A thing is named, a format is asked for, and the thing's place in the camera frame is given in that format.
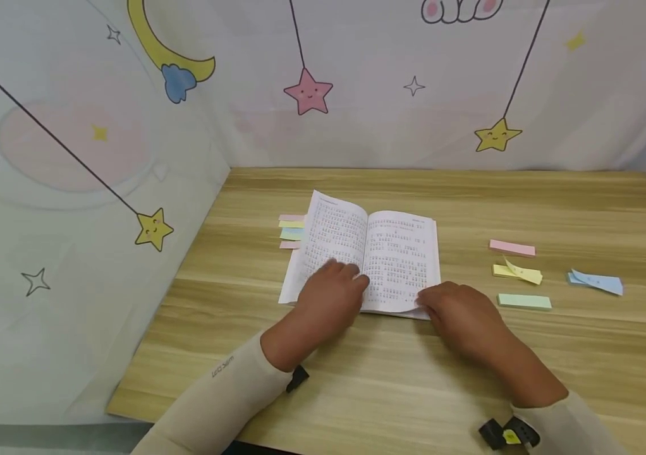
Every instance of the crescent moon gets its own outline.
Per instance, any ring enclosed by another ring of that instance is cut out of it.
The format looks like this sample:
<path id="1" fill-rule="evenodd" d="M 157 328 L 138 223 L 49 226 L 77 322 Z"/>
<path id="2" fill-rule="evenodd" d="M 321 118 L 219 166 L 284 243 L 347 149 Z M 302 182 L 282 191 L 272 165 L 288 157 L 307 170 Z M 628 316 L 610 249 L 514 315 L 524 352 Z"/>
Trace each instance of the crescent moon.
<path id="1" fill-rule="evenodd" d="M 131 25 L 136 30 L 141 45 L 149 54 L 156 68 L 161 69 L 162 65 L 176 65 L 179 68 L 189 70 L 197 82 L 208 80 L 214 72 L 216 62 L 214 57 L 208 59 L 190 59 L 174 52 L 164 46 L 151 30 L 149 19 L 146 17 L 144 0 L 128 0 L 128 16 L 131 18 Z"/>

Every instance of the arm sleeve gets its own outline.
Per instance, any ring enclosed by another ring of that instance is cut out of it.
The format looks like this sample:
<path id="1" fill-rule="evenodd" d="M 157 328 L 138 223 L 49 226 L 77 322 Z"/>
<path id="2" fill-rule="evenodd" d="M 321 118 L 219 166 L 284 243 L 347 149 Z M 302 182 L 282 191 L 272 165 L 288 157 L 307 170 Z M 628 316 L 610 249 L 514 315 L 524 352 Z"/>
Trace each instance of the arm sleeve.
<path id="1" fill-rule="evenodd" d="M 540 435 L 532 455 L 628 455 L 598 416 L 574 392 L 547 408 L 513 407 L 516 417 Z"/>
<path id="2" fill-rule="evenodd" d="M 260 334 L 197 379 L 139 442 L 132 455 L 219 455 L 252 416 L 293 378 L 267 361 Z"/>

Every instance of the book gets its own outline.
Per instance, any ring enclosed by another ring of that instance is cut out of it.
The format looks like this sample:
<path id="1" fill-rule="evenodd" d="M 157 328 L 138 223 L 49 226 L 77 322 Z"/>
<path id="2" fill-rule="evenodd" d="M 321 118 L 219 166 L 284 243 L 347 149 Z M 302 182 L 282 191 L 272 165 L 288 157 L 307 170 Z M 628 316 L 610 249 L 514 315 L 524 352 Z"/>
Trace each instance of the book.
<path id="1" fill-rule="evenodd" d="M 369 215 L 314 191 L 279 303 L 295 303 L 310 275 L 330 258 L 356 264 L 369 277 L 362 312 L 429 319 L 415 300 L 419 291 L 441 282 L 433 219 L 390 210 Z"/>

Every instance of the stack of sticky notes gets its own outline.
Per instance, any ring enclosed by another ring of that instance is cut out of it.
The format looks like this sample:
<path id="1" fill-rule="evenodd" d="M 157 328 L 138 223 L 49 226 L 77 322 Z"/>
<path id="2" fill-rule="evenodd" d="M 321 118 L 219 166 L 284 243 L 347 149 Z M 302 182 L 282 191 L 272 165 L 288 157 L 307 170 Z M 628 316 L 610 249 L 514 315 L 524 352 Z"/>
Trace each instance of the stack of sticky notes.
<path id="1" fill-rule="evenodd" d="M 501 253 L 521 255 L 521 257 L 534 257 L 535 247 L 520 245 L 509 241 L 490 240 L 490 249 Z M 523 279 L 533 284 L 543 282 L 540 270 L 518 267 L 503 257 L 505 265 L 492 264 L 492 274 L 496 277 Z M 502 306 L 518 306 L 522 308 L 537 308 L 538 310 L 551 310 L 550 298 L 544 296 L 522 296 L 520 294 L 497 294 L 497 302 Z"/>
<path id="2" fill-rule="evenodd" d="M 509 241 L 491 239 L 490 249 L 501 253 L 521 255 L 521 257 L 532 258 L 535 256 L 535 247 L 530 245 L 519 245 L 518 243 L 510 243 Z"/>
<path id="3" fill-rule="evenodd" d="M 280 233 L 280 249 L 297 250 L 300 248 L 300 240 L 303 239 L 305 228 L 305 215 L 280 215 L 278 226 L 282 228 Z"/>
<path id="4" fill-rule="evenodd" d="M 520 278 L 523 281 L 540 284 L 543 281 L 543 274 L 540 270 L 524 269 L 505 259 L 506 265 L 492 264 L 492 274 L 496 277 Z"/>
<path id="5" fill-rule="evenodd" d="M 497 294 L 497 302 L 502 306 L 519 306 L 536 310 L 551 310 L 550 298 L 545 296 L 520 296 L 518 294 Z"/>
<path id="6" fill-rule="evenodd" d="M 568 272 L 568 282 L 576 284 L 576 286 L 590 286 L 591 288 L 601 289 L 601 291 L 616 294 L 617 296 L 624 295 L 624 286 L 619 277 L 592 275 L 571 269 L 571 272 Z"/>

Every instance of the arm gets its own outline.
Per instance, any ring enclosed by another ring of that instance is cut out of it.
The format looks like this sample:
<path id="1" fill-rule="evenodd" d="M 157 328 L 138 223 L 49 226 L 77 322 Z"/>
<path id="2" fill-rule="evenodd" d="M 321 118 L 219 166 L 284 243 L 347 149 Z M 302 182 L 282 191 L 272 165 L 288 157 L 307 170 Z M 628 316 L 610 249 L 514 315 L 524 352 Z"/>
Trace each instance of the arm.
<path id="1" fill-rule="evenodd" d="M 507 329 L 485 294 L 444 282 L 420 292 L 418 302 L 451 348 L 492 370 L 504 384 L 515 416 L 540 435 L 530 454 L 626 455 L 581 397 Z"/>
<path id="2" fill-rule="evenodd" d="M 133 455 L 217 455 L 288 386 L 291 372 L 361 310 L 365 275 L 330 260 L 305 283 L 298 305 L 194 382 Z"/>

